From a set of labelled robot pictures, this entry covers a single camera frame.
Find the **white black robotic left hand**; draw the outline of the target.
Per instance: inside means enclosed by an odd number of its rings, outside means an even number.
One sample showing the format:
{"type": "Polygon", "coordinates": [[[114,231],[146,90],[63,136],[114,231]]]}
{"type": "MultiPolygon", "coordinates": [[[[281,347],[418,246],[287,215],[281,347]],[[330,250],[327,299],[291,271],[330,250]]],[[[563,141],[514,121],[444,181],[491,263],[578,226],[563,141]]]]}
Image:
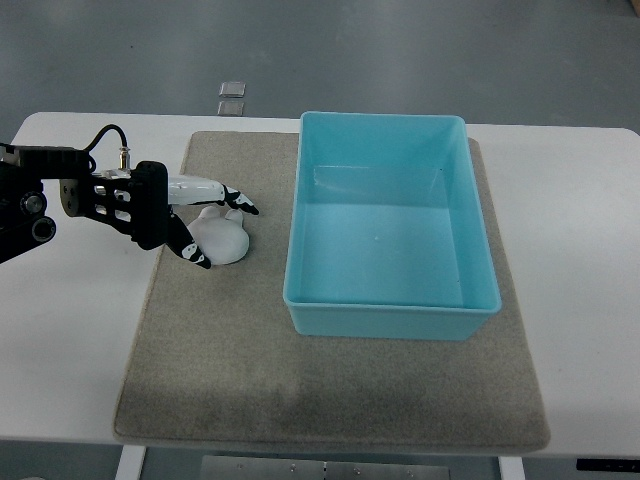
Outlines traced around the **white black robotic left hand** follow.
{"type": "Polygon", "coordinates": [[[257,215],[255,204],[241,191],[219,181],[188,175],[170,177],[158,162],[142,162],[131,171],[132,239],[143,249],[161,245],[204,269],[213,266],[187,226],[207,206],[257,215]]]}

